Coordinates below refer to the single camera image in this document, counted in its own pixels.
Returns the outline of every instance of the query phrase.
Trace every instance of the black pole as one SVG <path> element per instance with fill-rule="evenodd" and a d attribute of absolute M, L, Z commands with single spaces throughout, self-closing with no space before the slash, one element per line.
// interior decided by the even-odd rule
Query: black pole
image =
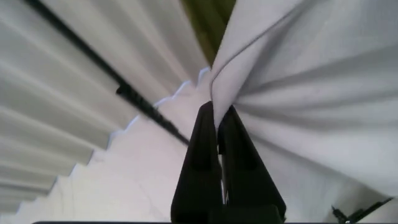
<path fill-rule="evenodd" d="M 92 62 L 102 69 L 109 77 L 119 84 L 116 94 L 125 99 L 131 105 L 142 111 L 150 119 L 153 119 L 159 126 L 175 136 L 184 144 L 188 145 L 189 140 L 182 136 L 171 121 L 165 119 L 144 97 L 133 89 L 108 63 L 106 63 L 88 44 L 84 42 L 74 31 L 64 24 L 47 6 L 39 0 L 24 0 L 37 14 L 45 19 L 54 29 L 59 31 L 71 44 L 81 50 Z"/>

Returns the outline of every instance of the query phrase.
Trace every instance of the black cable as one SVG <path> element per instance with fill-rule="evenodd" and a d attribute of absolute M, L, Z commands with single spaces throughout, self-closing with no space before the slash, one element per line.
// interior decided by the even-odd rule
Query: black cable
<path fill-rule="evenodd" d="M 38 15 L 46 20 L 54 29 L 61 33 L 69 42 L 86 55 L 95 65 L 102 69 L 105 74 L 116 81 L 120 87 L 116 94 L 125 99 L 131 105 L 141 110 L 150 119 L 153 119 L 159 126 L 163 127 L 170 134 L 188 145 L 189 140 L 182 136 L 178 129 L 165 119 L 144 97 L 133 89 L 108 63 L 106 63 L 86 42 L 77 36 L 74 31 L 64 24 L 47 6 L 39 0 L 24 0 Z"/>

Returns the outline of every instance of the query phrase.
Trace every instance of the curtain pleat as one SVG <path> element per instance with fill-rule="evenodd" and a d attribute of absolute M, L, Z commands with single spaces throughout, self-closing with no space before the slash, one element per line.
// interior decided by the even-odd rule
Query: curtain pleat
<path fill-rule="evenodd" d="M 207 66 L 178 1 L 45 3 L 151 103 Z M 22 1 L 0 2 L 0 31 L 1 213 L 47 195 L 139 112 Z"/>

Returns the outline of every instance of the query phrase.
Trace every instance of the white curtain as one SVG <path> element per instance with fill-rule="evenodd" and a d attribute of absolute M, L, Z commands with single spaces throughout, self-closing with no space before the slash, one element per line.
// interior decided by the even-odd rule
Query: white curtain
<path fill-rule="evenodd" d="M 155 103 L 207 66 L 178 1 L 46 1 Z M 22 1 L 0 2 L 0 213 L 47 195 L 139 113 L 118 84 Z"/>
<path fill-rule="evenodd" d="M 212 69 L 215 125 L 235 105 L 288 221 L 327 220 L 341 194 L 369 198 L 349 196 L 355 185 L 398 195 L 397 8 L 236 3 Z"/>

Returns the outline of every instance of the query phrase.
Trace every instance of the yellow-green object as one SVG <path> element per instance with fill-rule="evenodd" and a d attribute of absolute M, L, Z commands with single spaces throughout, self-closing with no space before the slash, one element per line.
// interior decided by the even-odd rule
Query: yellow-green object
<path fill-rule="evenodd" d="M 213 64 L 235 0 L 181 0 L 207 61 Z"/>

